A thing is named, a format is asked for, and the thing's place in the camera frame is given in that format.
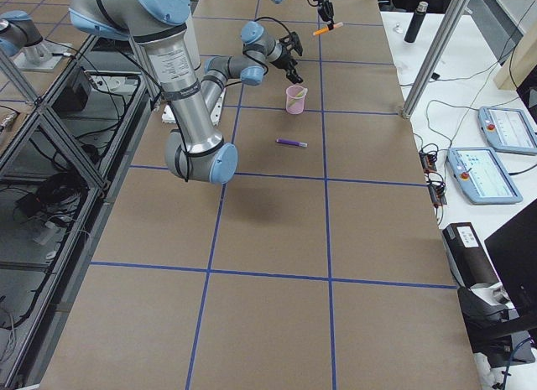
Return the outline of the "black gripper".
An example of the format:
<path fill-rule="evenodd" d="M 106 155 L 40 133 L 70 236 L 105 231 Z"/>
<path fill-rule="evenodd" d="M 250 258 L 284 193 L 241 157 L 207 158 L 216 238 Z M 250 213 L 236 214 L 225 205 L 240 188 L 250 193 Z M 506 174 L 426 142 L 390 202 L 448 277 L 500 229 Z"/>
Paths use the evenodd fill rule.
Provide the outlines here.
<path fill-rule="evenodd" d="M 326 25 L 334 23 L 333 4 L 329 0 L 313 0 L 313 2 L 317 4 L 317 12 Z"/>
<path fill-rule="evenodd" d="M 297 61 L 292 55 L 294 49 L 295 45 L 293 43 L 277 42 L 272 52 L 272 65 L 278 69 L 285 70 L 286 78 L 291 83 L 302 83 L 304 80 L 295 69 Z"/>

